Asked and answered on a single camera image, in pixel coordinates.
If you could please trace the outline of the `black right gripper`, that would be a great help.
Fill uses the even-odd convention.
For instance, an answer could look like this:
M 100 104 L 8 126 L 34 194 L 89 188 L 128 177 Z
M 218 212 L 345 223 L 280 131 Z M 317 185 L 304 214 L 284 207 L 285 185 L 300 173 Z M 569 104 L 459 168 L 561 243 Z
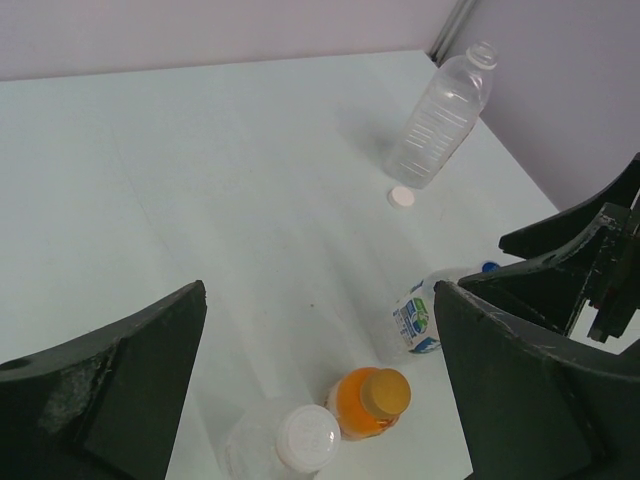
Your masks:
M 621 338 L 639 309 L 639 213 L 630 209 L 638 192 L 636 153 L 596 195 L 502 236 L 499 248 L 520 262 L 458 285 L 568 338 L 584 311 L 591 315 L 588 340 L 604 345 Z

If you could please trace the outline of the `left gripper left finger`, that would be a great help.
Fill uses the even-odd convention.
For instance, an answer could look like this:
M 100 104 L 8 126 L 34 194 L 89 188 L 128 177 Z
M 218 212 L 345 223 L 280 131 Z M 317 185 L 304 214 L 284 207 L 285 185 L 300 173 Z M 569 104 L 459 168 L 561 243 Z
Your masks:
M 205 325 L 197 280 L 1 366 L 4 479 L 165 477 Z

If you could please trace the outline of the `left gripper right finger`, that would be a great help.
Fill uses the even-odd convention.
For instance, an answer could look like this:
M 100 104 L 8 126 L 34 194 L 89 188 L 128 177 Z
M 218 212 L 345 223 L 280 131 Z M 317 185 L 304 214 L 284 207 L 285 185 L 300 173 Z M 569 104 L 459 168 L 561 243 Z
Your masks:
M 620 354 L 435 287 L 473 479 L 636 479 L 639 345 Z

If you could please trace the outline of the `clear bottle blue cap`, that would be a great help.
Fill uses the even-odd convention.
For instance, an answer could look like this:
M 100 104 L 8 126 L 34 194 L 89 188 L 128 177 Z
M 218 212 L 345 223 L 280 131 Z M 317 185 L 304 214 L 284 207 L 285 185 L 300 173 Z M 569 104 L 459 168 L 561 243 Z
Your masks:
M 370 334 L 376 354 L 386 364 L 410 363 L 414 357 L 440 348 L 434 310 L 439 281 L 457 283 L 461 278 L 495 271 L 500 264 L 483 260 L 471 267 L 436 270 L 414 285 L 373 323 Z

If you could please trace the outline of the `large clear bottle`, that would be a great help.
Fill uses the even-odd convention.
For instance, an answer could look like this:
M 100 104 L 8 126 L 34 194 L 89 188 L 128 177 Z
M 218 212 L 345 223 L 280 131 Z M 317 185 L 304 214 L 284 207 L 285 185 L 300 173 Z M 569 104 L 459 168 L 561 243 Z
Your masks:
M 487 105 L 497 63 L 496 48 L 477 41 L 438 68 L 384 163 L 389 176 L 418 190 L 435 178 Z

